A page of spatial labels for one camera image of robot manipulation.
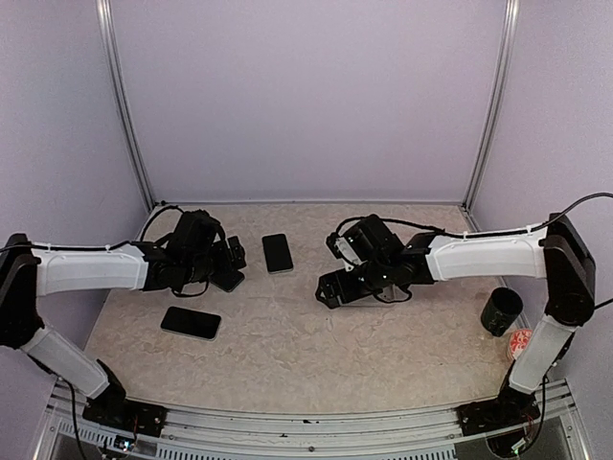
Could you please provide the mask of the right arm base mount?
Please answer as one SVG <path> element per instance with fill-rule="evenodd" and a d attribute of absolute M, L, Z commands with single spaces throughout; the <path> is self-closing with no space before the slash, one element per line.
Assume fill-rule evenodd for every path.
<path fill-rule="evenodd" d="M 534 393 L 519 392 L 507 383 L 495 398 L 461 404 L 456 413 L 464 436 L 520 425 L 541 415 Z"/>

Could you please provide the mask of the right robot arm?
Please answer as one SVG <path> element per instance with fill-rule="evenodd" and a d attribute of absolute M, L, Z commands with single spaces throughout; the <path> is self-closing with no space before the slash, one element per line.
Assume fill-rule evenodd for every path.
<path fill-rule="evenodd" d="M 333 310 L 369 296 L 379 299 L 386 290 L 409 292 L 414 285 L 461 278 L 545 280 L 543 315 L 489 406 L 495 423 L 512 424 L 576 330 L 601 308 L 593 256 L 565 211 L 542 223 L 492 232 L 454 234 L 416 224 L 409 242 L 390 230 L 392 222 L 375 214 L 347 218 L 329 234 L 327 247 L 344 266 L 319 278 L 316 299 Z"/>

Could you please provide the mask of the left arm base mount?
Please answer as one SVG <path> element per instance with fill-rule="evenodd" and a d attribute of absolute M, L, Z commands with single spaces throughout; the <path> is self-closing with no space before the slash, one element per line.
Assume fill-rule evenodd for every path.
<path fill-rule="evenodd" d="M 109 382 L 98 397 L 88 398 L 82 412 L 84 420 L 101 426 L 156 438 L 161 436 L 167 415 L 162 405 L 128 399 L 116 381 Z"/>

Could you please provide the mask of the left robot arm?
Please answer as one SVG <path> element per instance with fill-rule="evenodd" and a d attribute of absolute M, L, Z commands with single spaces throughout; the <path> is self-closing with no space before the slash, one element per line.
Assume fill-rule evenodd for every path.
<path fill-rule="evenodd" d="M 114 373 L 46 324 L 38 298 L 67 291 L 170 290 L 215 284 L 230 290 L 242 279 L 245 250 L 204 210 L 184 212 L 157 241 L 106 246 L 53 246 L 13 234 L 1 249 L 1 344 L 20 350 L 81 392 L 114 426 L 134 416 L 134 406 Z"/>

